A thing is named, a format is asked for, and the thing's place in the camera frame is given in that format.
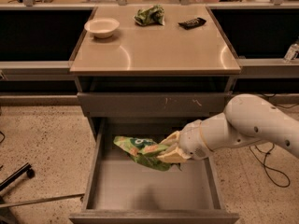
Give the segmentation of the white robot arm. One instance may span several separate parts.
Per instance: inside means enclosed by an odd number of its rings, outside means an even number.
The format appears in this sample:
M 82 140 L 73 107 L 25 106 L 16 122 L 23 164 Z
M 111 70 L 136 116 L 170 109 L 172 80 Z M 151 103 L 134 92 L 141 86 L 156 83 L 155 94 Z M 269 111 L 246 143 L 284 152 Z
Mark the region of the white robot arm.
M 223 112 L 187 124 L 162 141 L 168 149 L 158 159 L 166 163 L 202 160 L 220 148 L 272 142 L 299 158 L 299 121 L 251 94 L 232 98 Z

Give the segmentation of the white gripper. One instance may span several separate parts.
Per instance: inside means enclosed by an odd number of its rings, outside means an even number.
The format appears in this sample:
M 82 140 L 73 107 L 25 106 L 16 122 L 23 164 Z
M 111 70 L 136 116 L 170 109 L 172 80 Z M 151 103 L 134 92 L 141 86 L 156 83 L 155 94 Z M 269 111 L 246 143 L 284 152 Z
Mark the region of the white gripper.
M 169 134 L 162 145 L 171 146 L 161 152 L 157 159 L 165 163 L 182 163 L 192 158 L 203 160 L 212 155 L 212 151 L 206 146 L 201 135 L 202 121 L 196 120 L 188 123 L 181 131 Z

